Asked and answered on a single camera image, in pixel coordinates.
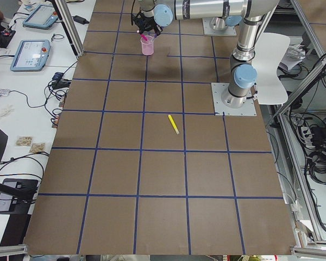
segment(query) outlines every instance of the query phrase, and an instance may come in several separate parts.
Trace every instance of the yellow marker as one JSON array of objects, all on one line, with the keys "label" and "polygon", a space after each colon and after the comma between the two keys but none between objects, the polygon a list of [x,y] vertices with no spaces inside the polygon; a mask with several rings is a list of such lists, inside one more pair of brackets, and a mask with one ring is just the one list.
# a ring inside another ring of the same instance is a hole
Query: yellow marker
[{"label": "yellow marker", "polygon": [[175,122],[174,122],[174,119],[173,119],[172,115],[169,114],[169,115],[168,115],[168,118],[169,118],[170,123],[172,124],[172,126],[173,126],[173,128],[174,128],[176,134],[180,134],[180,132],[179,132],[179,130],[178,130],[178,127],[176,126],[176,124],[175,124]]}]

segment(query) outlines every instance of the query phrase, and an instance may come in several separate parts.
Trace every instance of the black stand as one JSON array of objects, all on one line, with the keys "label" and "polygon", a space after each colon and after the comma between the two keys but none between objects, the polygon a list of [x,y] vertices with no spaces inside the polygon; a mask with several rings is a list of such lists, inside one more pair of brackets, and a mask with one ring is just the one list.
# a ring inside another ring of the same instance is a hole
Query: black stand
[{"label": "black stand", "polygon": [[[16,182],[19,188],[13,188],[5,183]],[[0,205],[7,206],[7,211],[0,211],[0,214],[26,214],[32,203],[32,199],[37,190],[37,180],[34,179],[13,179],[6,178],[3,184],[0,183],[0,198],[1,194],[10,195],[11,200],[0,200]]]}]

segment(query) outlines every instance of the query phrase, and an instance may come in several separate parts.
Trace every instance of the black monitor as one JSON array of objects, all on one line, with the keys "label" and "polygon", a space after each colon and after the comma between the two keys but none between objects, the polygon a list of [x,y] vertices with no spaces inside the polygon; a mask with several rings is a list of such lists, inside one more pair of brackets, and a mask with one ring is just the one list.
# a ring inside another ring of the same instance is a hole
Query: black monitor
[{"label": "black monitor", "polygon": [[[0,129],[0,163],[8,136]],[[37,180],[6,178],[0,183],[0,214],[26,214],[37,191]]]}]

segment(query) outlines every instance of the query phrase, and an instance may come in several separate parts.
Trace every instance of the blue grid line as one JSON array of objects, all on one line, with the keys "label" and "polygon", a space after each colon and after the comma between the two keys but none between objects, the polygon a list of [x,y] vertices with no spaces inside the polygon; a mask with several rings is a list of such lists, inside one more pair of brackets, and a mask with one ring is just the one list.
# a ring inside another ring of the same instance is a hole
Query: blue grid line
[{"label": "blue grid line", "polygon": [[[109,81],[109,82],[130,82],[130,83],[144,83],[144,80],[124,80],[124,79],[91,79],[91,78],[73,78],[73,80],[99,80],[99,81]],[[175,80],[147,80],[147,83],[181,83],[181,81]],[[183,83],[191,84],[210,84],[210,82],[188,82]]]},{"label": "blue grid line", "polygon": [[214,63],[215,63],[215,70],[216,70],[216,82],[219,82],[218,81],[218,72],[217,72],[217,62],[216,62],[216,53],[215,53],[214,37],[211,37],[211,44],[212,44],[212,53],[214,54]]},{"label": "blue grid line", "polygon": [[[85,53],[96,53],[96,54],[112,54],[112,55],[126,55],[126,56],[144,56],[141,53],[109,53],[109,52],[95,52],[95,51],[85,51]],[[229,57],[217,57],[215,56],[215,51],[214,51],[214,56],[203,56],[203,55],[167,55],[167,57],[172,57],[172,58],[208,58],[208,59],[224,59],[224,60],[229,60]]]},{"label": "blue grid line", "polygon": [[146,91],[147,91],[147,70],[148,69],[148,57],[146,57],[145,68],[145,88],[143,92],[143,106],[142,106],[142,122],[141,122],[141,137],[140,137],[140,152],[139,152],[139,169],[137,172],[137,186],[136,186],[136,203],[135,203],[135,221],[134,221],[134,243],[133,254],[136,254],[136,236],[137,236],[137,215],[139,211],[139,194],[140,194],[140,176],[141,176],[141,162],[142,162],[142,145],[143,145],[143,132],[145,123],[145,108],[146,108]]},{"label": "blue grid line", "polygon": [[100,82],[108,82],[109,79],[85,79],[85,78],[72,78],[72,80],[94,80],[94,81],[100,81]]},{"label": "blue grid line", "polygon": [[[143,113],[143,111],[130,111],[130,110],[82,110],[82,109],[64,109],[63,111],[79,111],[91,113]],[[178,111],[146,111],[146,114],[186,114],[186,115],[215,115],[215,113],[180,113]]]},{"label": "blue grid line", "polygon": [[184,132],[184,166],[185,166],[185,190],[186,190],[186,222],[187,222],[187,243],[189,254],[192,254],[191,232],[190,232],[190,210],[189,210],[189,185],[187,176],[187,153],[186,153],[186,131],[185,131],[185,97],[184,97],[184,74],[182,59],[181,24],[179,21],[179,48],[180,48],[180,71],[181,71],[181,99],[183,108],[183,132]]},{"label": "blue grid line", "polygon": [[208,195],[133,195],[133,194],[85,194],[85,193],[48,193],[41,192],[39,196],[67,196],[67,197],[135,197],[135,198],[211,198],[211,199],[225,199],[225,200],[283,200],[283,197],[270,196],[208,196]]},{"label": "blue grid line", "polygon": [[[87,30],[87,32],[100,32],[100,33],[127,33],[127,34],[137,34],[137,32],[129,31],[114,31],[114,30]],[[179,33],[162,33],[162,35],[171,34],[171,35],[180,35]],[[190,35],[190,36],[205,36],[204,34],[181,34],[181,35]]]},{"label": "blue grid line", "polygon": [[[52,147],[53,150],[99,150],[99,151],[140,151],[139,148],[89,148],[89,147]],[[143,148],[142,151],[152,152],[186,152],[186,153],[230,153],[230,154],[272,154],[271,151],[203,151],[203,150],[165,150]]]},{"label": "blue grid line", "polygon": [[[121,12],[123,11],[123,8],[124,8],[124,0],[122,0],[122,10],[121,10]],[[120,21],[118,22],[117,30],[120,29],[121,18],[122,18],[122,14],[120,14]],[[116,51],[117,40],[118,40],[118,32],[117,32],[117,35],[116,35],[114,52]],[[114,59],[111,60],[111,66],[110,66],[109,78],[108,78],[108,85],[106,87],[106,93],[105,93],[105,99],[104,99],[104,104],[103,104],[103,110],[105,110],[106,98],[107,98],[107,95],[108,95],[109,84],[110,84],[110,81],[109,80],[111,79],[111,72],[112,72],[113,65],[114,65]],[[97,143],[96,143],[96,149],[95,149],[95,152],[94,152],[92,169],[91,169],[91,174],[90,174],[89,183],[88,183],[88,189],[87,189],[87,197],[86,197],[86,202],[85,202],[85,208],[84,208],[84,211],[83,211],[83,217],[82,217],[80,235],[79,235],[79,240],[78,240],[77,254],[79,254],[80,247],[81,247],[83,229],[84,229],[84,225],[85,225],[85,219],[86,219],[86,213],[87,213],[87,207],[88,207],[89,193],[90,193],[90,190],[91,190],[91,184],[92,184],[92,178],[93,178],[93,173],[94,173],[94,167],[95,167],[95,162],[96,162],[96,158],[97,158],[97,148],[98,148],[99,141],[100,141],[100,135],[101,135],[101,131],[102,131],[103,119],[104,119],[104,113],[102,113],[102,118],[101,118],[100,125],[99,125],[99,132],[98,132],[98,138],[97,138]]]},{"label": "blue grid line", "polygon": [[232,162],[231,162],[231,159],[230,159],[229,143],[228,143],[228,135],[227,135],[227,127],[226,127],[226,121],[225,121],[225,115],[224,115],[224,113],[223,113],[223,116],[222,116],[222,120],[223,120],[224,135],[225,135],[226,146],[227,146],[229,170],[230,170],[230,175],[231,175],[231,180],[232,180],[233,193],[234,193],[234,197],[235,197],[234,198],[234,203],[235,203],[235,210],[236,210],[236,213],[237,213],[237,220],[238,220],[239,235],[240,235],[240,240],[241,240],[241,247],[242,247],[242,250],[243,250],[243,254],[245,254],[246,253],[246,250],[245,250],[245,245],[244,245],[243,232],[242,232],[242,229],[241,229],[241,222],[240,222],[240,215],[239,215],[239,207],[238,207],[237,194],[236,194],[236,189],[235,189],[235,182],[234,182],[234,176],[233,176]]}]

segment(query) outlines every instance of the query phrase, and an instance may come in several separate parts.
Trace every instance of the touchscreen display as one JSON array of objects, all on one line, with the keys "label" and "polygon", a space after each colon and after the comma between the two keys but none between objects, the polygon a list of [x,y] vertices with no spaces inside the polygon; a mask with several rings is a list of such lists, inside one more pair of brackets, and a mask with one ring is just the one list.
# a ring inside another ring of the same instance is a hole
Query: touchscreen display
[{"label": "touchscreen display", "polygon": [[14,67],[36,67],[40,57],[42,42],[24,42]]},{"label": "touchscreen display", "polygon": [[28,20],[28,22],[34,24],[45,24],[47,20],[53,15],[53,12],[54,12],[53,7],[41,6],[34,13],[34,15]]}]

